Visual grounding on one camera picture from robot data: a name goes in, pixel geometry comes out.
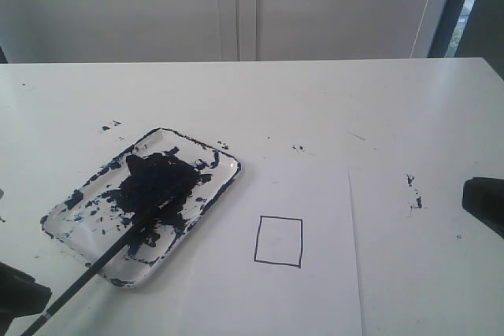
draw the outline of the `white paper sheet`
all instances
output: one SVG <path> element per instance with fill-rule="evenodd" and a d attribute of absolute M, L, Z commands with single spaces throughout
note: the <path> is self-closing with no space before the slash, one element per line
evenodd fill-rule
<path fill-rule="evenodd" d="M 362 335 L 347 170 L 244 167 L 198 230 L 180 334 Z"/>

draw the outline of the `table surface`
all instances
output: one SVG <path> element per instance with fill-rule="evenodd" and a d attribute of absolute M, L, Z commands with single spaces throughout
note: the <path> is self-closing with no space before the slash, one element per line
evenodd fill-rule
<path fill-rule="evenodd" d="M 364 334 L 502 334 L 504 240 L 461 207 L 465 180 L 504 176 L 502 120 L 504 82 L 477 58 L 0 65 L 0 260 L 61 294 L 83 267 L 40 217 L 152 128 L 254 169 L 302 145 L 349 169 Z M 199 239 L 138 289 L 95 277 L 40 334 L 178 329 Z"/>

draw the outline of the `paint palette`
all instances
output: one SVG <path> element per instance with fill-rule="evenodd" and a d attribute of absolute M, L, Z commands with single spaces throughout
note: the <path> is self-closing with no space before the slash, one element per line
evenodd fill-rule
<path fill-rule="evenodd" d="M 174 156 L 198 170 L 201 179 L 182 198 L 176 223 L 156 218 L 150 234 L 138 245 L 124 247 L 103 268 L 100 274 L 120 287 L 138 286 L 152 275 L 240 171 L 240 163 L 225 152 L 177 131 L 150 131 L 41 219 L 42 229 L 76 251 L 76 257 L 87 266 L 131 227 L 131 214 L 108 195 L 117 192 L 130 176 L 126 164 L 130 155 L 144 159 Z"/>

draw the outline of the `paintbrush handle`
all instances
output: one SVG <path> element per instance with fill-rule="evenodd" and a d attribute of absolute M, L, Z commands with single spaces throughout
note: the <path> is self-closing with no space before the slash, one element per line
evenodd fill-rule
<path fill-rule="evenodd" d="M 120 238 L 116 240 L 112 246 L 103 253 L 54 303 L 42 313 L 31 326 L 21 334 L 21 336 L 31 336 L 35 334 L 56 312 L 63 307 L 63 305 L 70 301 L 72 297 L 80 290 L 86 283 L 92 279 L 105 265 L 112 260 L 116 254 L 121 251 L 129 242 L 133 234 L 140 232 L 152 219 L 154 214 L 159 210 L 159 207 L 153 207 L 151 210 L 144 212 L 139 221 L 130 227 Z"/>

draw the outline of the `drawn square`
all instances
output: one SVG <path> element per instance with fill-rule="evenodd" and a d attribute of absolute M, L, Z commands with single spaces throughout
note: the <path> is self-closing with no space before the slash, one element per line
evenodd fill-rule
<path fill-rule="evenodd" d="M 301 267 L 302 220 L 261 216 L 255 242 L 254 261 Z"/>

